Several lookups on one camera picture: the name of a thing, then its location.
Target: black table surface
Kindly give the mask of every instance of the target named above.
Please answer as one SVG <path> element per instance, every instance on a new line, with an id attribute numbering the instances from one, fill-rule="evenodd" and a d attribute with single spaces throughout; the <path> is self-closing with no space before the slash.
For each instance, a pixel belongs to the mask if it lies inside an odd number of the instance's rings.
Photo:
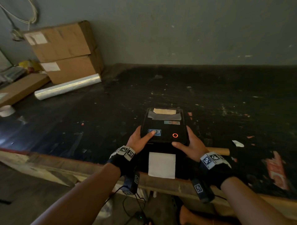
<path id="1" fill-rule="evenodd" d="M 102 83 L 42 101 L 32 94 L 16 103 L 14 115 L 0 118 L 0 147 L 104 164 L 142 124 L 147 108 L 179 107 L 206 146 L 230 149 L 227 161 L 255 192 L 297 199 L 296 71 L 115 65 Z M 264 162 L 273 151 L 282 158 L 289 190 L 269 178 Z M 147 172 L 147 164 L 140 170 Z"/>

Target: workbench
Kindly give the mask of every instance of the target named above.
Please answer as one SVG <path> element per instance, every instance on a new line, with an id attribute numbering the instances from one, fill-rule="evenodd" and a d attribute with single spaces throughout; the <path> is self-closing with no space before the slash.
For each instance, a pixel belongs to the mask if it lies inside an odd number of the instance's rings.
<path id="1" fill-rule="evenodd" d="M 297 220 L 295 72 L 294 67 L 116 64 L 104 71 L 102 83 L 43 101 L 32 94 L 16 103 L 15 114 L 0 118 L 0 161 L 72 185 L 127 143 L 147 108 L 180 107 L 207 147 L 228 148 L 226 160 L 249 186 Z M 275 152 L 286 188 L 269 177 L 267 159 Z M 150 177 L 146 164 L 140 171 L 140 188 L 198 199 L 188 180 Z M 230 207 L 217 197 L 213 203 Z"/>

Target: hand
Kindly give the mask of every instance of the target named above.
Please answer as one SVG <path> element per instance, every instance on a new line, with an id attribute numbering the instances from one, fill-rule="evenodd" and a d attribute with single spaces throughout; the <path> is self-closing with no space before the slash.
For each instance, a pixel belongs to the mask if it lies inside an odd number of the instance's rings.
<path id="1" fill-rule="evenodd" d="M 191 128 L 187 126 L 190 145 L 187 147 L 180 142 L 172 142 L 172 145 L 182 150 L 186 155 L 196 162 L 200 162 L 200 158 L 209 151 L 206 149 L 203 142 L 193 133 Z"/>
<path id="2" fill-rule="evenodd" d="M 149 132 L 143 138 L 140 138 L 140 128 L 141 126 L 137 127 L 135 132 L 130 136 L 128 143 L 126 146 L 132 148 L 136 154 L 138 154 L 141 150 L 143 150 L 145 144 L 155 135 L 155 131 Z"/>

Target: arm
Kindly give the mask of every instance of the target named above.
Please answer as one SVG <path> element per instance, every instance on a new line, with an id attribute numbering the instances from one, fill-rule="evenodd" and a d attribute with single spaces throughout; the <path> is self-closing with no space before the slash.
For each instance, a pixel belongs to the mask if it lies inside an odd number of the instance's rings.
<path id="1" fill-rule="evenodd" d="M 126 146 L 139 153 L 155 134 L 140 138 L 140 126 Z M 120 168 L 111 163 L 75 186 L 41 214 L 31 225 L 91 225 L 121 176 Z"/>
<path id="2" fill-rule="evenodd" d="M 200 158 L 208 150 L 188 126 L 187 130 L 190 145 L 187 147 L 179 142 L 172 142 L 172 145 L 186 153 L 189 158 L 199 162 Z M 226 179 L 221 185 L 221 190 L 226 195 L 238 219 L 244 225 L 290 224 L 289 220 L 280 212 L 265 202 L 236 177 Z"/>
<path id="3" fill-rule="evenodd" d="M 242 224 L 291 224 L 279 211 L 265 202 L 236 177 L 226 179 L 221 189 Z"/>

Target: concrete floor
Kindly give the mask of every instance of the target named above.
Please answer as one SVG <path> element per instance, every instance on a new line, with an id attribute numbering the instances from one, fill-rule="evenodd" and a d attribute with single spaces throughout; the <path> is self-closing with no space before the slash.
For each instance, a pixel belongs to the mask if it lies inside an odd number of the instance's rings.
<path id="1" fill-rule="evenodd" d="M 0 204 L 1 225 L 27 225 L 71 188 L 47 180 L 22 174 L 0 163 L 0 199 L 11 201 L 10 205 Z M 113 215 L 95 221 L 95 225 L 123 225 L 129 217 L 125 214 L 122 201 L 125 196 L 116 194 L 113 198 Z M 139 210 L 136 199 L 125 201 L 128 213 Z M 155 224 L 176 224 L 175 209 L 171 196 L 158 193 L 146 204 L 144 212 Z M 141 224 L 133 219 L 129 224 Z"/>

